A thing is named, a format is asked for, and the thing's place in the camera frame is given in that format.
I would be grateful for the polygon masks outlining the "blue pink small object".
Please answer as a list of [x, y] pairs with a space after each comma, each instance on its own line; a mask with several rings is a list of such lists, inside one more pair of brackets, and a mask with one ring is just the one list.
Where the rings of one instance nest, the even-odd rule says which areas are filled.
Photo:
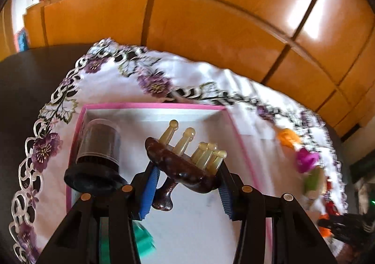
[[16, 35], [18, 52], [24, 52], [29, 49], [29, 40], [27, 36], [27, 31], [22, 28]]

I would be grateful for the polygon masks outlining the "white embroidered floral tablecloth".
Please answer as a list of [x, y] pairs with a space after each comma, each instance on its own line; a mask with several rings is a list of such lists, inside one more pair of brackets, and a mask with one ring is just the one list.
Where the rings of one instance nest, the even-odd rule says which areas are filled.
[[[290, 97], [205, 62], [136, 45], [103, 39], [80, 57], [50, 101], [39, 111], [32, 137], [25, 141], [19, 167], [20, 189], [11, 203], [9, 230], [21, 263], [35, 263], [62, 215], [63, 168], [68, 144], [85, 104], [104, 102], [184, 103], [228, 109], [244, 141], [250, 162], [245, 174], [264, 192], [295, 189], [301, 175], [293, 154], [305, 147], [320, 154], [317, 165], [332, 183], [308, 206], [313, 215], [325, 213], [332, 200], [340, 213], [348, 210], [345, 179], [325, 122]], [[294, 149], [277, 138], [280, 129], [301, 139]]]

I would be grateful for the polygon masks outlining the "red wooden block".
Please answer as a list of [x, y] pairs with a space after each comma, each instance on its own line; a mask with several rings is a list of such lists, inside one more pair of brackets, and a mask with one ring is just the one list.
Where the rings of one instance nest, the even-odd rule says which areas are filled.
[[340, 212], [338, 211], [336, 205], [332, 200], [328, 200], [325, 203], [325, 211], [328, 216], [339, 216]]

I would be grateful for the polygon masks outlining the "wooden cabinet wall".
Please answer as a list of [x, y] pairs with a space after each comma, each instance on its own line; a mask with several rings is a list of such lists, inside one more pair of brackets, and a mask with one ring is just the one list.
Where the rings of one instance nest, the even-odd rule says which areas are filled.
[[110, 37], [228, 68], [316, 111], [340, 136], [374, 117], [368, 0], [42, 0], [23, 20], [32, 47]]

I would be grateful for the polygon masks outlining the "orange plastic scraper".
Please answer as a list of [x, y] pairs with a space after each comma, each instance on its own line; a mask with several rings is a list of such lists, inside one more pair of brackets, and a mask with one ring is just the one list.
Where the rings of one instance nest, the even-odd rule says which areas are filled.
[[294, 149], [295, 145], [302, 144], [300, 137], [293, 130], [288, 128], [278, 130], [277, 138], [282, 146], [291, 149]]

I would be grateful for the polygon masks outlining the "dark jar with clear lid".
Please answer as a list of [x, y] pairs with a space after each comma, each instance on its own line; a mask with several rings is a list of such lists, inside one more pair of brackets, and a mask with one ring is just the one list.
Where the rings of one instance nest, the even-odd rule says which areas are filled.
[[64, 181], [80, 193], [112, 192], [127, 184], [120, 175], [120, 161], [120, 130], [107, 119], [94, 119], [83, 131], [78, 153], [65, 171]]

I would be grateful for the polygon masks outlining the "magenta plastic sink strainer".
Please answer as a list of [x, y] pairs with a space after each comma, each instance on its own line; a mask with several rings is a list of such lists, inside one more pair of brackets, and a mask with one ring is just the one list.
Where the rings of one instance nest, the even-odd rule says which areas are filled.
[[302, 147], [296, 152], [297, 171], [301, 174], [307, 173], [313, 169], [319, 160], [320, 154], [310, 152], [305, 147]]

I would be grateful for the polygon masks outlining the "white green plug device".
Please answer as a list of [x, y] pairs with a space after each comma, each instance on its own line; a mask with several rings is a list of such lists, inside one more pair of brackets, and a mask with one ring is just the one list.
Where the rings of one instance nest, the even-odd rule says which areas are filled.
[[304, 195], [310, 200], [316, 200], [327, 190], [324, 169], [320, 166], [314, 167], [304, 180]]

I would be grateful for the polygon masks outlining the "green plastic block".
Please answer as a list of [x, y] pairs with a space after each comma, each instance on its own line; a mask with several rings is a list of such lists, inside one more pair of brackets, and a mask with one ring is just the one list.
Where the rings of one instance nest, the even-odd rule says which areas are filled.
[[[154, 239], [147, 229], [137, 221], [133, 221], [133, 231], [140, 258], [152, 253], [156, 248]], [[100, 263], [111, 263], [109, 255], [109, 218], [100, 220]]]

